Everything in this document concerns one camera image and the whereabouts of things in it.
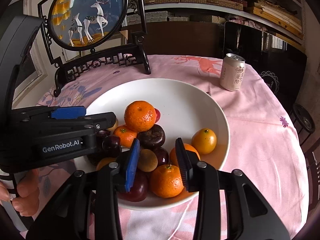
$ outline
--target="screw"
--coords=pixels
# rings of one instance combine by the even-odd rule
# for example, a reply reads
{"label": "screw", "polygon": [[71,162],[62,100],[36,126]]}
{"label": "screw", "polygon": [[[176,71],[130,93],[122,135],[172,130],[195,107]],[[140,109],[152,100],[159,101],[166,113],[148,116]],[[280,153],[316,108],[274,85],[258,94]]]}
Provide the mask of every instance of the screw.
{"label": "screw", "polygon": [[119,164],[117,162],[111,162],[109,163],[109,167],[112,168],[112,169],[115,169],[119,166]]}
{"label": "screw", "polygon": [[236,176],[242,176],[243,172],[239,169],[235,169],[235,170],[233,170],[233,174]]}
{"label": "screw", "polygon": [[74,173],[74,176],[77,177],[77,178],[81,177],[82,175],[83,175],[83,171],[80,171],[80,170],[77,170]]}
{"label": "screw", "polygon": [[197,162],[197,166],[199,168],[205,168],[207,166],[207,163],[205,163],[205,162]]}

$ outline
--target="table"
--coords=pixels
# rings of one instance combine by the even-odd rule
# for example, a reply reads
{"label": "table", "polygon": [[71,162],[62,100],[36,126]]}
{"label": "table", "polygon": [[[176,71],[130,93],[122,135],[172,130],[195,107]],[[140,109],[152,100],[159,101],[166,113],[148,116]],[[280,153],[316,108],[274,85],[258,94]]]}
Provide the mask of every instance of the table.
{"label": "table", "polygon": [[[149,76],[139,65],[101,66],[65,85],[58,98],[54,98],[52,88],[38,105],[87,107],[107,90],[143,78],[170,78],[197,86],[221,106],[230,126],[230,151],[223,171],[243,170],[293,238],[307,220],[306,162],[289,115],[262,78],[247,65],[241,89],[231,92],[219,86],[221,59],[171,55],[151,55],[148,58],[152,71]],[[72,161],[40,169],[39,210],[74,170]],[[124,239],[192,239],[197,201],[196,197],[180,206],[154,212],[120,208]],[[224,196],[221,196],[221,207],[221,238],[225,239]]]}

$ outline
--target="oval frame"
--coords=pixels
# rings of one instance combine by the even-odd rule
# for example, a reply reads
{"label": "oval frame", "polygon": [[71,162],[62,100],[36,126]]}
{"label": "oval frame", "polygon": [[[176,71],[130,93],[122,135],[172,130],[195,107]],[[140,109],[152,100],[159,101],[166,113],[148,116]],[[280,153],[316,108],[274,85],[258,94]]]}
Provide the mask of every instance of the oval frame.
{"label": "oval frame", "polygon": [[127,11],[128,11],[128,0],[123,0],[123,9],[122,12],[120,14],[119,20],[118,22],[115,24],[115,26],[111,29],[111,31],[104,36],[101,40],[87,45],[87,46],[83,46],[83,47],[72,47],[72,46],[68,46],[66,45],[64,42],[62,42],[56,35],[54,28],[52,26],[52,12],[53,12],[53,7],[56,4],[57,0],[53,0],[50,9],[49,9],[49,14],[48,14],[48,32],[51,36],[51,38],[54,40],[54,42],[56,44],[58,44],[60,47],[67,49],[67,50],[71,50],[71,51],[84,51],[84,50],[89,50],[89,49],[93,49],[97,46],[99,46],[100,44],[104,43],[106,40],[108,40],[115,32],[117,29],[119,29],[119,27],[121,26],[122,22],[124,21],[125,16],[127,15]]}

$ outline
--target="blue gripper pad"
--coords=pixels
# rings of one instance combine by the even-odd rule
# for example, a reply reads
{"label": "blue gripper pad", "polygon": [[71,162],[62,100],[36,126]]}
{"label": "blue gripper pad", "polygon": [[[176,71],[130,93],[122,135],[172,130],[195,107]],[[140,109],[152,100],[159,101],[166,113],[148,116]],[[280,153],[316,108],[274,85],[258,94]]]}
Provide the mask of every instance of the blue gripper pad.
{"label": "blue gripper pad", "polygon": [[129,192],[133,186],[134,176],[136,175],[139,154],[140,154],[140,142],[138,139],[135,139],[130,148],[130,159],[128,161],[127,170],[125,171],[125,191]]}
{"label": "blue gripper pad", "polygon": [[51,118],[54,119],[75,119],[84,116],[87,109],[84,106],[66,106],[60,107],[51,112]]}

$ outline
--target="round decorative painting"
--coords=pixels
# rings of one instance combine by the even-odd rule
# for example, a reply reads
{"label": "round decorative painting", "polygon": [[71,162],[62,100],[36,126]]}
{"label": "round decorative painting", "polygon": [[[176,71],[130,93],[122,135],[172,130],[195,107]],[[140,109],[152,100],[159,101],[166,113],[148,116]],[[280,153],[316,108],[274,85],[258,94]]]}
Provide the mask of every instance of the round decorative painting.
{"label": "round decorative painting", "polygon": [[127,0],[54,0],[49,11],[51,31],[58,44],[85,50],[110,36],[121,24]]}

